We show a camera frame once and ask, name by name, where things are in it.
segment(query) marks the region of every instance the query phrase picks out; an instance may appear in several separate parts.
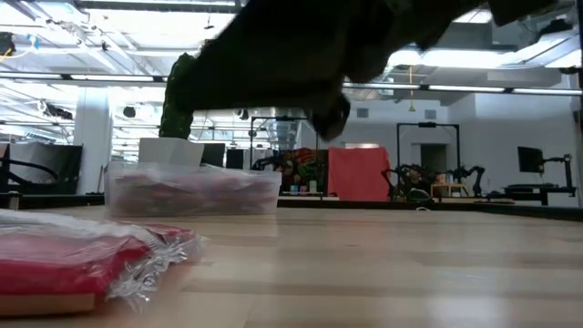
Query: white box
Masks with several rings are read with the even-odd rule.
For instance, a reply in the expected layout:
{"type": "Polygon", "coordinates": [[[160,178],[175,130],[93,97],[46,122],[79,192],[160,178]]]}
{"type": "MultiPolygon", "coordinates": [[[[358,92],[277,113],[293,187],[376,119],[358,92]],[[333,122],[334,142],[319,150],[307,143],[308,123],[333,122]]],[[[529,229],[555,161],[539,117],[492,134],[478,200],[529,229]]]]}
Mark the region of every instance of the white box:
{"type": "Polygon", "coordinates": [[[141,138],[138,162],[199,167],[203,150],[203,144],[182,138],[141,138]]]}

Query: ceiling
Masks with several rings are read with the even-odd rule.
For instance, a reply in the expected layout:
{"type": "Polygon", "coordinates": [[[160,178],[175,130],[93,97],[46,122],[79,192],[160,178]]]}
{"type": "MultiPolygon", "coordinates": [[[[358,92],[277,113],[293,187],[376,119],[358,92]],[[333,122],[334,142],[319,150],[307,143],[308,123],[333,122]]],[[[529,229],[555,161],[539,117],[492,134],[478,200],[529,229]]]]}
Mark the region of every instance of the ceiling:
{"type": "MultiPolygon", "coordinates": [[[[196,55],[204,41],[218,34],[241,5],[244,3],[238,1],[0,1],[0,32],[13,33],[16,45],[14,57],[0,59],[0,71],[167,76],[179,55],[196,55]]],[[[537,31],[550,20],[572,19],[572,5],[561,2],[547,13],[502,28],[492,25],[489,11],[475,10],[456,20],[428,53],[407,48],[394,54],[376,82],[551,87],[560,81],[560,74],[546,66],[566,65],[557,64],[560,60],[580,61],[578,29],[575,26],[543,36],[531,44],[538,37],[537,31]]],[[[408,90],[359,89],[346,93],[355,100],[398,102],[411,97],[408,90]]],[[[164,89],[111,87],[110,95],[118,104],[115,124],[123,127],[114,132],[114,150],[131,154],[139,138],[157,135],[164,89]],[[124,117],[123,109],[128,106],[136,109],[135,118],[124,117]]],[[[438,100],[448,106],[461,96],[417,92],[413,97],[438,100]]],[[[44,115],[44,103],[74,115],[77,87],[0,80],[0,120],[31,123],[0,126],[4,138],[71,142],[73,122],[44,115]],[[47,122],[59,126],[48,126],[47,122]]],[[[252,110],[250,116],[275,114],[281,113],[263,108],[252,110]]],[[[294,124],[256,124],[267,130],[258,136],[266,147],[293,145],[294,124]]],[[[249,146],[250,122],[239,119],[231,110],[196,113],[194,125],[199,128],[193,129],[194,140],[212,138],[204,128],[215,126],[225,128],[224,133],[215,133],[215,139],[249,146]]]]}

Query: plastic container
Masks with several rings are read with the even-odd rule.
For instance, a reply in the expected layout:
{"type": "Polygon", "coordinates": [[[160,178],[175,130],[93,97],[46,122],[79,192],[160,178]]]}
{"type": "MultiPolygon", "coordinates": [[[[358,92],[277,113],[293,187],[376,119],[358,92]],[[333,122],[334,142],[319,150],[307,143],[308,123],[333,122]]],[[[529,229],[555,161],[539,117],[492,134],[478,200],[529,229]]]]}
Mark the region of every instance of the plastic container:
{"type": "Polygon", "coordinates": [[[272,214],[281,173],[111,162],[106,204],[117,217],[272,214]]]}
{"type": "Polygon", "coordinates": [[[197,260],[203,245],[170,226],[0,210],[0,317],[90,312],[111,299],[141,312],[170,264],[197,260]]]}

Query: workbench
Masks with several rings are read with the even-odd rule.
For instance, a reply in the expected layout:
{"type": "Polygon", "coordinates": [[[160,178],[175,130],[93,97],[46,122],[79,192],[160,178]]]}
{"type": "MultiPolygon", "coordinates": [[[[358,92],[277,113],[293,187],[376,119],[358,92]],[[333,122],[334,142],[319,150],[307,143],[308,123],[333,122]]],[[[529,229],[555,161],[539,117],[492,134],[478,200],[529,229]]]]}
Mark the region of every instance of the workbench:
{"type": "MultiPolygon", "coordinates": [[[[43,210],[101,218],[102,207],[43,210]]],[[[3,328],[582,327],[583,224],[481,212],[278,209],[136,219],[211,238],[143,314],[3,328]]]]}

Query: pillar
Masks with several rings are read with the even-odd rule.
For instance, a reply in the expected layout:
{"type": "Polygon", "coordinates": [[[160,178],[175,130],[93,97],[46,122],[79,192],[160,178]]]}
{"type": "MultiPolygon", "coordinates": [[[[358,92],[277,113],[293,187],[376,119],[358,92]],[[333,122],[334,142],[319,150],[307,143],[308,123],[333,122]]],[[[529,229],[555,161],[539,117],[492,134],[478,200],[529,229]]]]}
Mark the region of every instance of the pillar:
{"type": "Polygon", "coordinates": [[[113,111],[107,88],[80,87],[75,115],[75,145],[83,146],[77,194],[103,192],[103,172],[111,157],[113,111]]]}

